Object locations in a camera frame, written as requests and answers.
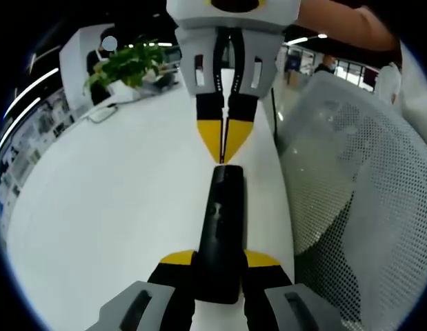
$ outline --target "white desk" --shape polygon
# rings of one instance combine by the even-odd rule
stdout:
[[[230,85],[232,72],[223,76]],[[247,248],[278,259],[293,281],[288,200],[261,106],[231,163],[247,181]],[[28,177],[8,232],[17,279],[50,328],[88,328],[162,257],[196,250],[214,167],[183,86],[61,136]],[[243,300],[197,303],[192,330],[247,330]]]

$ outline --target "green leaves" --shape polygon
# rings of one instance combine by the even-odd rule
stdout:
[[[140,87],[147,71],[159,74],[159,64],[163,63],[163,52],[159,46],[138,40],[133,48],[124,48],[112,54],[109,60],[97,66],[96,72],[89,77],[85,86],[100,84],[107,88],[110,83],[122,80],[131,88]]]

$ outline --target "potted plant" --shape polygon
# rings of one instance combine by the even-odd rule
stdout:
[[[124,101],[132,101],[139,98],[144,76],[150,70],[158,75],[162,63],[163,53],[159,46],[139,41],[132,48],[118,50],[110,55],[109,60],[97,65],[86,85],[100,84]]]

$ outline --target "white planter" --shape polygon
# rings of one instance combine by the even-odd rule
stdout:
[[[109,93],[117,97],[118,102],[129,102],[140,99],[137,90],[127,86],[123,81],[114,81],[108,86]]]

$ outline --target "black cylindrical object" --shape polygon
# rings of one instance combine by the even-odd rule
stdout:
[[[201,243],[192,266],[195,298],[235,303],[245,265],[244,172],[236,165],[221,165],[213,172]]]

